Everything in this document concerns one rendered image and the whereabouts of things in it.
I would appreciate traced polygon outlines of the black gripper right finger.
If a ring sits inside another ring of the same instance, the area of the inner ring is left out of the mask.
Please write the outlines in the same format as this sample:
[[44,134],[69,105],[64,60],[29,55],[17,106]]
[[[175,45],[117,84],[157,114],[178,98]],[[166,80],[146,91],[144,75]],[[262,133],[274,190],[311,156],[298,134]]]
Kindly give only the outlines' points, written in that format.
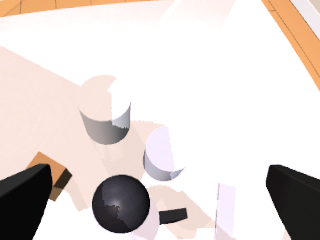
[[271,164],[265,188],[291,240],[320,240],[320,180]]

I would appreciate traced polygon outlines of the french press plunger with black knob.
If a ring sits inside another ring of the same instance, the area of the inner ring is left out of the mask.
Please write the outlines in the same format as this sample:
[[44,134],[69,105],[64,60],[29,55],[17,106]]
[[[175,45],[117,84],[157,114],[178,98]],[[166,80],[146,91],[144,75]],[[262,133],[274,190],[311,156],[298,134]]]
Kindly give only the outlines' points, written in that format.
[[87,215],[91,240],[155,240],[159,225],[188,219],[187,208],[157,211],[147,187],[127,175],[101,181]]

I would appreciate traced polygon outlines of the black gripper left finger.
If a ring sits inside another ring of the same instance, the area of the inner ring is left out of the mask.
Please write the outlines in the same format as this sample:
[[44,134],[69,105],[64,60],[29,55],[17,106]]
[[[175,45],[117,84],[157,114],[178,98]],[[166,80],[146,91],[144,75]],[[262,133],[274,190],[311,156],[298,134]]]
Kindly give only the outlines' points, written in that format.
[[53,187],[49,164],[0,180],[0,240],[33,240]]

